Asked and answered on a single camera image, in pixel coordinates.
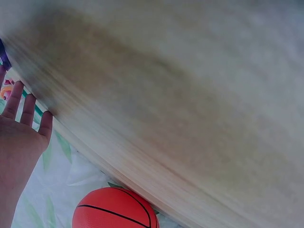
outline orange ball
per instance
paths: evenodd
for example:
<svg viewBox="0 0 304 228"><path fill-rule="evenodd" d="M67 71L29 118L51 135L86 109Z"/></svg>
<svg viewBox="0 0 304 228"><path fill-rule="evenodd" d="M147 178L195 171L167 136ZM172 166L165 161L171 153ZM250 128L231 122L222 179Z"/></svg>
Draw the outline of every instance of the orange ball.
<svg viewBox="0 0 304 228"><path fill-rule="evenodd" d="M150 204L132 191L102 188L87 194L73 215L73 228L159 228Z"/></svg>

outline patterned fabric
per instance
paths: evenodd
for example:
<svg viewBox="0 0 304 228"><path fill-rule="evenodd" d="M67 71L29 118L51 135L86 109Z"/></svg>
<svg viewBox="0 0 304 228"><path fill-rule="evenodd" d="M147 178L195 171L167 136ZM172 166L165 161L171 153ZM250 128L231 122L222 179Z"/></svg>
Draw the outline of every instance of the patterned fabric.
<svg viewBox="0 0 304 228"><path fill-rule="evenodd" d="M4 109L13 82L6 79L0 97ZM20 102L20 120L24 98ZM33 128L37 131L41 111L36 110ZM48 149L40 157L16 208L12 228L71 228L74 209L89 192L118 185L72 147L60 134L53 132ZM161 228L180 228L158 213Z"/></svg>

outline hand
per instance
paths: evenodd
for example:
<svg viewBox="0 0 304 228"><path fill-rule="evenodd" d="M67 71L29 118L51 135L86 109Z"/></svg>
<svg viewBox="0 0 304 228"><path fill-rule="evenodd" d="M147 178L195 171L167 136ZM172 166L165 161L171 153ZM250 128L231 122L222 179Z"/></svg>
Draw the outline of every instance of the hand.
<svg viewBox="0 0 304 228"><path fill-rule="evenodd" d="M6 71L0 66L0 85ZM0 115L0 226L10 227L18 199L52 134L52 114L42 115L39 131L32 129L36 99L27 95L20 123L15 121L23 84L14 85Z"/></svg>

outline finger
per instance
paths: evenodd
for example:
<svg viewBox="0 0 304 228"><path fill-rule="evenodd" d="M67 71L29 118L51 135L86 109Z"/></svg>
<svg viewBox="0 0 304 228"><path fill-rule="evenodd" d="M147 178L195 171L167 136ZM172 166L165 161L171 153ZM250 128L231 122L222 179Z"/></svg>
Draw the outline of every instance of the finger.
<svg viewBox="0 0 304 228"><path fill-rule="evenodd" d="M49 111L46 111L42 115L38 133L40 135L45 136L48 142L51 139L52 127L53 127L53 115Z"/></svg>
<svg viewBox="0 0 304 228"><path fill-rule="evenodd" d="M32 126L35 112L35 102L36 98L33 96L33 94L28 94L25 98L20 123L30 127Z"/></svg>
<svg viewBox="0 0 304 228"><path fill-rule="evenodd" d="M5 74L6 74L6 70L4 69L4 66L1 65L0 66L0 88L2 86Z"/></svg>
<svg viewBox="0 0 304 228"><path fill-rule="evenodd" d="M7 102L4 111L2 113L3 116L10 119L16 118L16 113L18 110L22 92L23 92L23 84L22 82L17 81L14 85L13 91L10 94L9 101Z"/></svg>

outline purple object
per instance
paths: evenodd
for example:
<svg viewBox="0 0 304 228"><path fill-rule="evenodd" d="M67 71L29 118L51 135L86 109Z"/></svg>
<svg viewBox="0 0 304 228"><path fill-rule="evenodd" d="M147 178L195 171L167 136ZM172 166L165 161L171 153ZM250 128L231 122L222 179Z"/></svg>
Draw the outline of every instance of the purple object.
<svg viewBox="0 0 304 228"><path fill-rule="evenodd" d="M5 70L7 71L11 68L9 58L6 55L5 48L1 39L0 39L0 63L4 66Z"/></svg>

